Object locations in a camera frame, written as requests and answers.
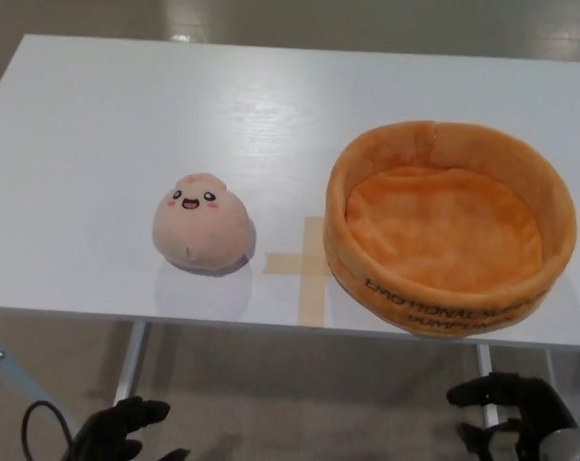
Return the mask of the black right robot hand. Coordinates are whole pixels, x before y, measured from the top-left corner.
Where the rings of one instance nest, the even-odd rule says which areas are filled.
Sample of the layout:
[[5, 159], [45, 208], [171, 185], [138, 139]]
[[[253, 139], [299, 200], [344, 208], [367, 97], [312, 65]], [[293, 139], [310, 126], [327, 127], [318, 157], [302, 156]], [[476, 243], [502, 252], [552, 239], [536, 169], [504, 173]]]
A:
[[490, 372], [447, 391], [447, 401], [457, 407], [487, 405], [516, 407], [520, 413], [485, 428], [467, 423], [456, 425], [456, 431], [468, 452], [479, 460], [492, 460], [490, 445], [498, 432], [518, 435], [516, 455], [519, 460], [542, 460], [541, 445], [560, 429], [578, 427], [572, 414], [554, 388], [538, 377], [516, 373]]

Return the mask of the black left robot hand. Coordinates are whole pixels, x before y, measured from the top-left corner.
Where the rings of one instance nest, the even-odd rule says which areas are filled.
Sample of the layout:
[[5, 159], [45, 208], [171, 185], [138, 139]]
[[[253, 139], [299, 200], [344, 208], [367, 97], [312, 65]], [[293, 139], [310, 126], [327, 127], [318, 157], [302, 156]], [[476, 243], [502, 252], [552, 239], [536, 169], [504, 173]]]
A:
[[163, 400], [132, 396], [91, 415], [73, 440], [71, 460], [135, 460], [143, 443], [130, 439], [138, 430], [163, 422], [171, 405]]

